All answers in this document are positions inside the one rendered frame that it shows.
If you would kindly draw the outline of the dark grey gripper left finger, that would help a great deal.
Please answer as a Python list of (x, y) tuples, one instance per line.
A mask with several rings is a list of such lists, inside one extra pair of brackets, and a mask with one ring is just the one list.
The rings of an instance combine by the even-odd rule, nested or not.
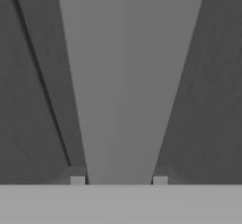
[(0, 0), (0, 184), (86, 179), (60, 0)]

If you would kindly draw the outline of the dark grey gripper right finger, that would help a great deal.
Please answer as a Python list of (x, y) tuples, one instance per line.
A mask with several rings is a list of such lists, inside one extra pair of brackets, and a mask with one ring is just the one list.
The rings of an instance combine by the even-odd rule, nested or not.
[(242, 184), (242, 0), (202, 0), (157, 168), (173, 184)]

